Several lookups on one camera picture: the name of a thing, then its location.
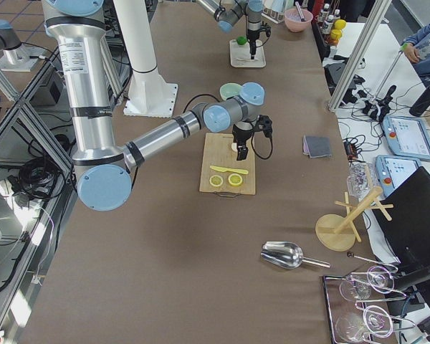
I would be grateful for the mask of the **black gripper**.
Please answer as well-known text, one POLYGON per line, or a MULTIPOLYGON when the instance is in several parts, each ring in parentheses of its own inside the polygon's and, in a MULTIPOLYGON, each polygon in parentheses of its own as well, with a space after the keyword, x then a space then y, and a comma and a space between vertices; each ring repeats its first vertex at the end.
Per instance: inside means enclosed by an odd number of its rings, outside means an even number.
POLYGON ((247 21, 247 40, 249 42, 250 59, 255 59, 255 44, 259 39, 260 30, 260 21, 247 21))
POLYGON ((246 160, 249 149, 246 146, 247 141, 254 133, 254 125, 248 122, 238 122, 232 127, 232 135, 236 143, 237 160, 246 160))

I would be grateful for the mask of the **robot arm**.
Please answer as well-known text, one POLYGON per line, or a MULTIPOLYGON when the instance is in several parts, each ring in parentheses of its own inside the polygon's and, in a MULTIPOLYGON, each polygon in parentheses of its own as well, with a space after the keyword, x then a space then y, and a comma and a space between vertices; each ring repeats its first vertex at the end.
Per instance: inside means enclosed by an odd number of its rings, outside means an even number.
POLYGON ((173 115, 178 87, 158 71, 150 25, 143 1, 116 1, 115 12, 127 49, 132 78, 125 106, 127 115, 164 117, 165 123, 118 146, 113 135, 113 107, 108 89, 121 92, 108 70, 105 20, 101 1, 44 1, 48 35, 57 40, 77 151, 73 164, 77 194, 87 207, 110 211, 122 206, 133 188, 130 177, 143 162, 203 128, 213 133, 231 129, 237 159, 247 157, 247 141, 270 129, 260 113, 264 88, 248 82, 238 95, 201 103, 173 115))
POLYGON ((202 6, 218 23, 219 28, 229 33, 234 25, 244 16, 247 19, 246 37, 249 43, 249 53, 251 59, 255 58, 257 53, 257 40, 259 39, 262 28, 262 1, 235 1, 230 9, 222 6, 221 2, 209 0, 197 0, 197 4, 202 6))

